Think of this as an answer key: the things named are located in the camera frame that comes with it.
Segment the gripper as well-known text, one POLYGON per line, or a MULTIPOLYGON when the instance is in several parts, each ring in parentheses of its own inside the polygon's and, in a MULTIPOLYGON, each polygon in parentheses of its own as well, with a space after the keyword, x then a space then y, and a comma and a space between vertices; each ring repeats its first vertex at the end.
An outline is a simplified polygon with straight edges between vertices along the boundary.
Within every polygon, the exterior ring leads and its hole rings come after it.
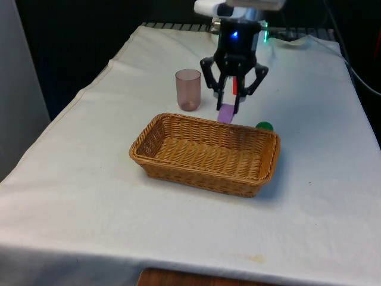
POLYGON ((252 95, 267 76, 268 67, 258 64, 255 56, 256 45, 254 41, 257 39, 257 22, 221 21, 214 57, 206 57, 200 61, 207 87, 217 94, 217 111, 221 109, 223 103, 227 76, 235 76, 236 79, 234 114, 239 111, 241 98, 252 95), (214 78, 212 72, 214 63, 220 71, 218 80, 214 78), (255 70, 255 80, 248 87, 245 87, 245 76, 252 68, 255 70))

